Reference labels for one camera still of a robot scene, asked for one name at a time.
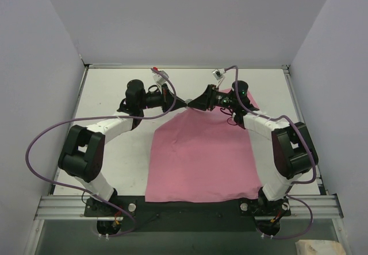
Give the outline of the pink t-shirt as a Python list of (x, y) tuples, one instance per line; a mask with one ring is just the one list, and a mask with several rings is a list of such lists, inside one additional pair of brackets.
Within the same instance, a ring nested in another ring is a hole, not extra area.
[(147, 202), (256, 199), (261, 182), (248, 131), (219, 109), (187, 109), (153, 135)]

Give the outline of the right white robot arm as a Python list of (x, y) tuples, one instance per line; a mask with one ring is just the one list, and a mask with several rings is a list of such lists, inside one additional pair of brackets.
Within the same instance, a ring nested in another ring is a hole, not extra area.
[(275, 171), (261, 187), (259, 196), (268, 202), (283, 199), (298, 184), (301, 175), (316, 172), (318, 156), (306, 124), (294, 123), (287, 116), (271, 118), (254, 106), (248, 96), (248, 84), (238, 80), (229, 92), (222, 92), (213, 84), (199, 97), (187, 102), (191, 109), (228, 110), (235, 124), (271, 142)]

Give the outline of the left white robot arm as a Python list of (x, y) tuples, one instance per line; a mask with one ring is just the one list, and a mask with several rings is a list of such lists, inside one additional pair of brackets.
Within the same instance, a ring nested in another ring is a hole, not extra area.
[(114, 198), (117, 191), (102, 174), (105, 145), (137, 128), (144, 117), (144, 110), (156, 107), (166, 113), (184, 108), (186, 103), (176, 98), (167, 84), (146, 92), (143, 82), (134, 79), (128, 82), (125, 98), (112, 119), (86, 127), (74, 125), (68, 132), (58, 166), (77, 179), (94, 199), (100, 197), (97, 208), (104, 215), (113, 215), (118, 208), (118, 201)]

